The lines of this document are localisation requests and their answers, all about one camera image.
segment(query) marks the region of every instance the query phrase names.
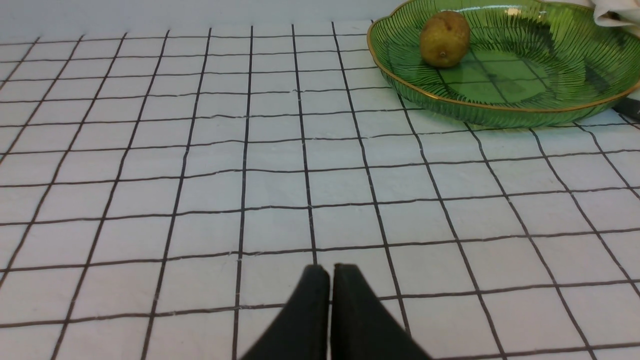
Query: white tile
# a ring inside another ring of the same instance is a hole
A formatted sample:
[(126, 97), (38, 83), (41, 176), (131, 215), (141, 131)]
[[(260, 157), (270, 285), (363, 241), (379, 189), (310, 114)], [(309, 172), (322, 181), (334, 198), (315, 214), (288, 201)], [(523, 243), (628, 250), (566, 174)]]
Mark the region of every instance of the white tile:
[(98, 99), (94, 102), (89, 115), (87, 115), (86, 122), (134, 122), (140, 115), (143, 100), (144, 98), (142, 97)]
[(420, 140), (429, 162), (483, 160), (471, 133), (420, 135)]
[(293, 54), (253, 55), (252, 72), (295, 71)]
[(624, 187), (611, 165), (602, 155), (575, 155), (550, 158), (558, 176), (572, 190)]
[(300, 138), (300, 118), (295, 116), (283, 117), (252, 117), (249, 131), (250, 142), (269, 142)]
[(630, 186), (640, 186), (640, 152), (619, 152), (607, 157)]
[(91, 266), (72, 318), (148, 313), (156, 294), (159, 263)]
[(144, 97), (151, 83), (151, 76), (140, 78), (107, 78), (99, 97)]
[(91, 106), (90, 100), (45, 101), (31, 118), (30, 124), (81, 122), (89, 106)]
[(370, 169), (376, 198), (382, 202), (435, 199), (436, 192), (424, 165)]
[(171, 214), (178, 183), (178, 179), (120, 181), (116, 186), (108, 216)]
[(233, 311), (156, 318), (149, 359), (231, 358)]
[(614, 348), (594, 351), (599, 360), (626, 360), (640, 357), (640, 348)]
[(536, 238), (535, 242), (559, 284), (625, 279), (595, 235)]
[(443, 198), (500, 195), (502, 192), (484, 163), (436, 164), (433, 177)]
[(47, 100), (91, 99), (101, 83), (102, 79), (60, 79), (47, 94)]
[(559, 127), (536, 130), (546, 155), (598, 152), (590, 134), (577, 127)]
[(402, 294), (474, 290), (456, 244), (393, 247), (390, 251)]
[(245, 117), (247, 95), (202, 94), (198, 102), (198, 117)]
[(158, 75), (154, 78), (149, 95), (186, 95), (198, 92), (200, 75)]
[(344, 66), (345, 70), (376, 66), (369, 50), (340, 53), (340, 56), (342, 57), (342, 66)]
[(331, 279), (335, 264), (354, 264), (358, 266), (376, 296), (397, 295), (384, 249), (321, 251), (317, 256), (318, 264), (329, 273)]
[(63, 222), (31, 227), (13, 267), (85, 264), (98, 222)]
[(209, 54), (249, 54), (251, 47), (250, 38), (216, 38), (209, 41)]
[(55, 79), (64, 65), (64, 61), (24, 62), (18, 66), (11, 79)]
[(40, 101), (52, 83), (51, 80), (8, 81), (0, 92), (0, 101)]
[(442, 206), (437, 201), (381, 204), (379, 207), (389, 243), (453, 240)]
[(360, 89), (350, 90), (349, 92), (355, 111), (403, 108), (397, 94), (391, 89)]
[[(291, 27), (289, 26), (288, 35), (291, 35)], [(291, 37), (274, 37), (274, 38), (253, 38), (253, 55), (257, 54), (275, 54), (275, 53), (293, 53), (293, 39)]]
[(185, 175), (198, 176), (229, 170), (240, 171), (243, 168), (243, 150), (244, 145), (241, 143), (192, 147), (187, 157)]
[(158, 67), (157, 74), (200, 74), (202, 73), (203, 63), (204, 56), (181, 56), (175, 58), (163, 58), (162, 61), (160, 61), (160, 66)]
[(463, 247), (480, 290), (552, 284), (529, 239), (472, 242)]
[(490, 166), (507, 194), (564, 190), (544, 159), (492, 161)]
[(205, 72), (220, 74), (231, 72), (249, 73), (249, 55), (209, 56)]
[(115, 180), (123, 150), (70, 152), (62, 162), (57, 183)]
[(371, 26), (371, 21), (369, 20), (337, 21), (334, 23), (333, 28), (338, 38), (345, 38), (340, 35), (366, 34), (369, 26)]
[(358, 140), (307, 140), (309, 170), (364, 167)]
[(344, 90), (325, 92), (303, 92), (301, 95), (303, 113), (349, 112), (349, 97)]
[(60, 78), (102, 78), (106, 76), (110, 65), (110, 59), (71, 60), (67, 63)]
[(212, 144), (231, 140), (243, 142), (245, 132), (246, 119), (196, 119), (191, 144)]
[(383, 243), (373, 206), (314, 209), (313, 221), (316, 246), (320, 249)]
[(83, 41), (76, 48), (73, 59), (112, 58), (119, 45), (119, 40)]
[(596, 136), (603, 151), (640, 150), (640, 129), (634, 126), (599, 126), (591, 127), (589, 131)]
[(112, 183), (54, 185), (40, 208), (37, 220), (99, 218), (113, 187)]
[(163, 42), (164, 39), (161, 38), (126, 38), (118, 56), (159, 56)]
[(530, 234), (579, 233), (591, 230), (571, 196), (566, 193), (514, 196), (511, 203)]
[(562, 294), (590, 344), (640, 340), (640, 299), (630, 285), (563, 288)]
[(184, 148), (131, 149), (122, 167), (121, 179), (180, 176)]
[(405, 299), (413, 339), (433, 357), (496, 354), (477, 296)]
[(577, 193), (575, 198), (591, 223), (600, 231), (637, 227), (640, 200), (629, 190)]
[(3, 222), (30, 222), (46, 186), (0, 188), (0, 218)]
[[(257, 75), (263, 74), (252, 75), (251, 87), (253, 91), (260, 91), (254, 84), (254, 79), (257, 77)], [(174, 85), (171, 83), (167, 84), (168, 88), (172, 88), (173, 86)], [(204, 74), (204, 76), (202, 77), (202, 87), (200, 91), (202, 93), (232, 92), (238, 94), (246, 94), (248, 86), (249, 74)]]
[(298, 96), (295, 92), (287, 94), (252, 94), (251, 116), (279, 116), (300, 114)]
[(185, 179), (178, 212), (240, 209), (241, 195), (242, 173), (240, 172)]
[(363, 138), (412, 133), (403, 111), (357, 113), (356, 119), (358, 119), (358, 128)]
[(250, 143), (246, 167), (252, 170), (302, 171), (305, 169), (302, 142)]
[(344, 77), (342, 72), (319, 71), (319, 72), (300, 72), (300, 91), (321, 91), (321, 90), (345, 90)]
[(142, 120), (191, 119), (196, 96), (148, 97)]
[(340, 70), (338, 53), (302, 53), (298, 54), (298, 70)]
[(379, 69), (357, 69), (347, 70), (344, 72), (347, 75), (347, 82), (349, 83), (349, 89), (355, 90), (359, 88), (388, 88), (389, 83), (380, 76)]
[(76, 42), (36, 44), (25, 60), (66, 60), (76, 46)]
[[(49, 102), (44, 102), (40, 106), (43, 108)], [(1, 125), (24, 125), (29, 120), (31, 114), (38, 104), (35, 102), (9, 102), (0, 104), (0, 124)]]
[(204, 55), (207, 38), (169, 38), (164, 46), (164, 56)]
[(382, 136), (363, 139), (362, 143), (370, 166), (424, 164), (413, 136)]
[(338, 170), (309, 174), (313, 205), (348, 204), (372, 201), (365, 170)]
[(306, 209), (247, 211), (244, 221), (243, 250), (260, 252), (310, 249), (309, 223), (309, 212)]
[(77, 129), (78, 125), (28, 126), (13, 147), (13, 152), (65, 151), (70, 147)]
[(289, 300), (305, 266), (313, 264), (310, 252), (244, 256), (240, 285), (241, 305), (283, 304)]
[(233, 306), (236, 298), (236, 255), (169, 261), (157, 311)]
[(246, 174), (246, 207), (307, 206), (305, 175), (250, 171)]
[(244, 356), (244, 354), (249, 351), (281, 310), (280, 307), (240, 310), (238, 314), (237, 344), (237, 353), (239, 356)]
[(40, 360), (50, 357), (62, 325), (14, 327), (0, 330), (0, 348), (7, 359)]
[(138, 125), (133, 147), (187, 145), (191, 120), (144, 121)]
[(517, 159), (542, 156), (529, 130), (489, 130), (475, 132), (487, 159)]
[(11, 272), (0, 293), (0, 323), (63, 320), (82, 269)]
[(67, 328), (57, 359), (139, 359), (147, 327), (146, 318), (72, 323)]
[(305, 115), (305, 137), (307, 138), (356, 138), (353, 115), (350, 113)]
[(446, 201), (460, 239), (523, 235), (524, 231), (504, 198)]
[(92, 263), (131, 259), (161, 259), (170, 218), (145, 217), (106, 220)]
[(124, 149), (129, 145), (134, 126), (133, 123), (84, 124), (72, 149)]
[(2, 45), (0, 61), (20, 61), (30, 47), (31, 44)]
[(1, 185), (47, 184), (62, 158), (62, 153), (12, 154), (3, 158)]
[(602, 234), (602, 238), (613, 252), (620, 265), (632, 279), (640, 278), (640, 247), (637, 245), (638, 232)]
[(113, 62), (109, 76), (151, 76), (157, 63), (156, 58), (118, 58)]
[(236, 251), (239, 234), (239, 213), (182, 215), (175, 219), (169, 256), (179, 257)]
[(555, 289), (483, 295), (506, 352), (584, 346)]
[(0, 226), (0, 268), (4, 269), (9, 265), (9, 260), (18, 248), (22, 235), (26, 230), (26, 225), (5, 225)]

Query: black grid line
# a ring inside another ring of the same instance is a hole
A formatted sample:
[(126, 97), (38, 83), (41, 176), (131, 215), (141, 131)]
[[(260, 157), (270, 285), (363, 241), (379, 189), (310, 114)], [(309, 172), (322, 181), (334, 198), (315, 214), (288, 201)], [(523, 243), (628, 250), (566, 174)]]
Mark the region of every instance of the black grid line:
[[(405, 108), (406, 106), (404, 105), (404, 101), (403, 98), (398, 95), (398, 100), (400, 101), (400, 103), (402, 104), (402, 106)], [(460, 256), (462, 257), (462, 260), (465, 263), (465, 267), (467, 269), (467, 273), (469, 274), (469, 277), (474, 285), (474, 289), (477, 292), (477, 297), (478, 297), (478, 301), (483, 309), (484, 315), (486, 317), (487, 320), (487, 324), (489, 325), (489, 328), (491, 329), (491, 333), (493, 336), (493, 340), (495, 341), (495, 344), (498, 348), (498, 351), (500, 352), (500, 357), (503, 358), (503, 360), (507, 360), (507, 356), (505, 355), (504, 352), (504, 348), (502, 347), (502, 342), (500, 341), (500, 338), (498, 337), (498, 332), (495, 329), (495, 324), (493, 323), (493, 319), (491, 317), (491, 313), (489, 312), (489, 309), (487, 308), (485, 302), (484, 302), (484, 298), (482, 297), (482, 294), (480, 293), (480, 287), (478, 286), (477, 283), (477, 279), (476, 276), (473, 273), (473, 270), (471, 269), (471, 264), (469, 263), (467, 254), (465, 253), (465, 249), (462, 246), (462, 242), (460, 242), (460, 238), (458, 236), (458, 233), (456, 232), (455, 227), (453, 226), (453, 222), (451, 220), (451, 216), (449, 214), (449, 211), (447, 210), (447, 206), (442, 198), (442, 195), (440, 194), (440, 190), (438, 189), (438, 185), (435, 181), (435, 177), (433, 176), (433, 171), (431, 170), (431, 164), (430, 162), (427, 160), (426, 155), (424, 154), (424, 146), (422, 145), (422, 140), (420, 139), (420, 137), (416, 134), (415, 132), (415, 128), (413, 127), (413, 124), (411, 122), (411, 118), (409, 117), (409, 113), (405, 110), (404, 111), (404, 115), (406, 117), (407, 123), (409, 125), (409, 127), (412, 130), (412, 133), (414, 134), (414, 137), (416, 139), (416, 141), (418, 142), (418, 146), (420, 148), (420, 155), (422, 156), (422, 160), (424, 162), (424, 166), (427, 168), (427, 172), (429, 173), (429, 178), (431, 180), (431, 183), (433, 184), (433, 190), (436, 193), (437, 196), (437, 200), (440, 203), (440, 207), (442, 208), (442, 211), (444, 212), (445, 218), (447, 219), (447, 223), (449, 225), (449, 230), (451, 231), (451, 234), (453, 235), (454, 239), (455, 239), (455, 243), (458, 246), (458, 250), (460, 252)]]
[[(209, 52), (209, 43), (211, 41), (210, 37), (207, 37), (207, 50), (206, 52)], [(164, 52), (164, 45), (166, 43), (166, 39), (164, 41), (163, 44), (163, 52)], [(157, 73), (157, 70), (160, 66), (160, 60), (158, 59), (158, 64), (156, 65), (156, 70), (155, 72)], [(204, 73), (204, 69), (207, 66), (207, 56), (204, 56), (204, 60), (202, 62), (202, 72)], [(160, 291), (162, 288), (162, 283), (163, 283), (163, 279), (164, 279), (164, 271), (166, 270), (166, 258), (169, 254), (169, 248), (171, 246), (171, 239), (172, 239), (172, 235), (173, 235), (173, 227), (175, 226), (175, 219), (176, 219), (176, 213), (178, 212), (178, 206), (180, 204), (180, 195), (182, 193), (182, 186), (184, 184), (184, 174), (187, 168), (187, 158), (189, 156), (189, 148), (191, 147), (191, 139), (193, 137), (193, 128), (195, 126), (195, 121), (196, 121), (196, 113), (198, 111), (198, 100), (200, 99), (200, 89), (202, 88), (202, 79), (204, 78), (204, 74), (200, 75), (200, 81), (198, 83), (198, 93), (196, 94), (196, 99), (195, 99), (195, 103), (193, 105), (193, 116), (191, 118), (191, 126), (189, 128), (189, 138), (187, 140), (187, 145), (184, 151), (184, 156), (182, 158), (182, 170), (180, 173), (180, 181), (178, 182), (178, 189), (176, 191), (176, 196), (175, 196), (175, 202), (173, 205), (173, 214), (171, 216), (171, 222), (169, 225), (169, 231), (167, 234), (167, 239), (166, 239), (166, 243), (164, 245), (164, 254), (163, 254), (163, 261), (162, 261), (162, 265), (160, 267), (160, 273), (158, 275), (158, 282), (157, 282), (157, 286), (156, 286), (156, 294), (154, 296), (154, 300), (153, 300), (153, 304), (151, 307), (151, 315), (149, 316), (149, 323), (148, 323), (148, 327), (147, 327), (147, 333), (145, 335), (145, 341), (143, 344), (143, 348), (142, 348), (142, 355), (141, 355), (141, 359), (144, 360), (147, 358), (147, 352), (149, 349), (149, 341), (151, 340), (151, 332), (153, 329), (153, 325), (154, 325), (154, 319), (156, 316), (156, 309), (157, 309), (157, 302), (160, 298)]]
[[(249, 52), (253, 52), (253, 26), (251, 27), (251, 40), (249, 43)], [(240, 290), (242, 282), (242, 260), (244, 249), (244, 221), (246, 219), (246, 155), (249, 149), (249, 125), (250, 125), (250, 113), (251, 113), (251, 76), (253, 70), (253, 56), (249, 56), (249, 76), (247, 84), (247, 96), (246, 96), (246, 120), (244, 127), (244, 149), (243, 149), (243, 171), (242, 171), (242, 195), (240, 200), (240, 233), (238, 236), (238, 255), (237, 255), (237, 270), (236, 270), (236, 307), (240, 306)], [(234, 310), (234, 330), (233, 330), (233, 342), (231, 344), (231, 360), (236, 360), (238, 357), (238, 330), (239, 330), (240, 312)]]
[(308, 216), (309, 216), (309, 233), (311, 237), (311, 248), (313, 264), (317, 265), (318, 258), (315, 252), (316, 248), (316, 232), (314, 229), (314, 213), (311, 205), (311, 185), (309, 184), (309, 165), (307, 163), (307, 141), (305, 137), (305, 121), (302, 116), (302, 98), (300, 93), (300, 73), (298, 72), (298, 52), (296, 51), (296, 30), (293, 25), (291, 25), (291, 41), (293, 42), (293, 60), (296, 66), (296, 91), (298, 93), (298, 111), (300, 112), (300, 139), (302, 141), (302, 160), (304, 164), (304, 173), (305, 173), (305, 184), (307, 186), (307, 205), (308, 205)]
[(351, 117), (353, 118), (353, 125), (355, 127), (355, 131), (358, 137), (358, 143), (360, 144), (360, 148), (362, 150), (362, 162), (364, 164), (364, 170), (367, 172), (367, 179), (369, 181), (369, 188), (371, 189), (371, 199), (373, 200), (373, 206), (376, 211), (376, 216), (378, 218), (378, 225), (380, 227), (380, 236), (382, 237), (382, 243), (384, 244), (385, 255), (387, 257), (387, 262), (389, 265), (389, 271), (391, 272), (391, 278), (393, 279), (394, 288), (396, 290), (396, 294), (398, 298), (398, 304), (400, 306), (400, 313), (402, 314), (403, 325), (405, 331), (411, 335), (411, 328), (409, 326), (409, 320), (406, 315), (406, 309), (404, 308), (404, 302), (400, 296), (402, 295), (400, 291), (400, 285), (398, 283), (398, 279), (396, 276), (396, 269), (394, 268), (393, 259), (391, 257), (391, 251), (389, 250), (387, 234), (385, 232), (385, 227), (382, 222), (382, 215), (380, 214), (380, 207), (378, 206), (378, 200), (376, 198), (376, 190), (373, 186), (373, 180), (371, 179), (371, 170), (369, 168), (369, 164), (367, 162), (367, 154), (364, 147), (364, 142), (362, 140), (362, 136), (360, 135), (360, 128), (358, 126), (358, 119), (356, 118), (355, 109), (353, 107), (353, 100), (351, 99), (351, 92), (349, 90), (349, 81), (347, 80), (347, 74), (345, 72), (344, 64), (342, 62), (342, 55), (340, 53), (340, 44), (338, 41), (337, 34), (335, 32), (335, 23), (331, 22), (331, 28), (333, 29), (333, 39), (335, 41), (335, 48), (338, 51), (338, 60), (340, 61), (340, 69), (342, 71), (342, 78), (344, 80), (344, 88), (346, 89), (346, 95), (349, 100), (349, 108), (351, 109)]

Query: plate rim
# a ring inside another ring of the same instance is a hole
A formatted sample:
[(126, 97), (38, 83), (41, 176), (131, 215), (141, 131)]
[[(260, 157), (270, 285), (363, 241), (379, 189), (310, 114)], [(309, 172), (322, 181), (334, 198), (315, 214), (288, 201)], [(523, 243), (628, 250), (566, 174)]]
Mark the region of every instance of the plate rim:
[[(396, 9), (394, 9), (393, 12), (391, 12), (391, 14), (381, 17), (378, 20), (374, 21), (371, 23), (371, 25), (369, 26), (369, 29), (367, 30), (367, 48), (369, 49), (369, 52), (371, 53), (371, 56), (373, 57), (373, 62), (376, 64), (376, 66), (382, 70), (386, 75), (390, 76), (392, 79), (396, 80), (397, 82), (399, 82), (400, 84), (407, 86), (408, 88), (412, 89), (413, 91), (416, 91), (422, 95), (425, 95), (427, 97), (430, 97), (434, 100), (437, 101), (444, 101), (444, 102), (449, 102), (452, 104), (457, 104), (457, 105), (463, 105), (463, 106), (471, 106), (474, 108), (482, 108), (482, 109), (490, 109), (490, 110), (502, 110), (502, 111), (516, 111), (516, 112), (526, 112), (526, 113), (562, 113), (562, 112), (567, 112), (567, 111), (577, 111), (577, 110), (583, 110), (583, 109), (587, 109), (587, 108), (592, 108), (594, 106), (598, 106), (598, 105), (603, 105), (603, 104), (607, 104), (609, 102), (613, 102), (615, 100), (621, 99), (623, 97), (626, 97), (627, 95), (631, 94), (632, 92), (638, 90), (640, 88), (640, 79), (638, 80), (638, 82), (636, 84), (634, 84), (633, 86), (631, 86), (630, 88), (626, 89), (623, 92), (620, 92), (616, 95), (607, 97), (605, 99), (601, 99), (598, 101), (593, 101), (593, 102), (589, 102), (587, 104), (582, 104), (582, 105), (576, 105), (576, 106), (571, 106), (569, 108), (558, 108), (558, 109), (530, 109), (530, 108), (508, 108), (506, 106), (496, 106), (496, 105), (486, 105), (486, 104), (475, 104), (472, 102), (465, 102), (465, 101), (459, 101), (459, 100), (454, 100), (454, 99), (449, 99), (446, 97), (441, 97), (438, 96), (436, 94), (433, 94), (431, 92), (425, 91), (409, 82), (407, 82), (406, 80), (400, 78), (399, 76), (397, 76), (396, 74), (394, 74), (391, 70), (387, 69), (384, 65), (382, 65), (378, 59), (378, 56), (376, 55), (376, 51), (373, 49), (373, 45), (371, 44), (371, 30), (373, 30), (373, 28), (375, 27), (375, 25), (377, 25), (377, 23), (389, 19), (391, 17), (393, 17), (398, 11), (400, 11), (401, 8), (403, 8), (404, 6), (406, 6), (409, 3), (412, 3), (414, 1), (420, 1), (420, 0), (407, 0), (405, 2), (403, 2), (402, 4), (400, 4), (398, 7), (396, 7)], [(541, 4), (545, 4), (545, 3), (552, 3), (552, 4), (560, 4), (563, 6), (567, 6), (567, 7), (575, 7), (575, 8), (583, 8), (583, 9), (588, 9), (590, 11), (593, 11), (592, 8), (588, 7), (588, 6), (584, 6), (584, 5), (579, 5), (579, 4), (573, 4), (573, 3), (565, 3), (565, 2), (560, 2), (560, 1), (542, 1), (542, 0), (529, 0), (532, 1), (534, 3), (541, 3)], [(640, 39), (640, 35), (636, 35), (633, 33), (629, 33), (630, 35)]]

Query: grid pattern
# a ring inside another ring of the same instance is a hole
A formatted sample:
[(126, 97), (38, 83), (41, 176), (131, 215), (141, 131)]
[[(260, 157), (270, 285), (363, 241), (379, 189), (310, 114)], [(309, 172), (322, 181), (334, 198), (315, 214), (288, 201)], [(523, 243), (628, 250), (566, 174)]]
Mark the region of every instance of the grid pattern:
[(235, 360), (336, 262), (439, 359), (638, 358), (640, 127), (431, 119), (368, 25), (0, 45), (6, 358)]

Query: green glass plate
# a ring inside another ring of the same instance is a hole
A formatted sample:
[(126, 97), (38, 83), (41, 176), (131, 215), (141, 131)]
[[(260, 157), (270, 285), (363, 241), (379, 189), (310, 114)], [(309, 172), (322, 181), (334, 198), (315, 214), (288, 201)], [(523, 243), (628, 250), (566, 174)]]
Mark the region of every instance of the green glass plate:
[[(454, 68), (420, 57), (434, 14), (454, 10), (471, 27)], [(640, 87), (640, 39), (593, 21), (592, 9), (537, 0), (411, 0), (369, 28), (383, 77), (405, 99), (449, 118), (507, 128), (593, 116)]]

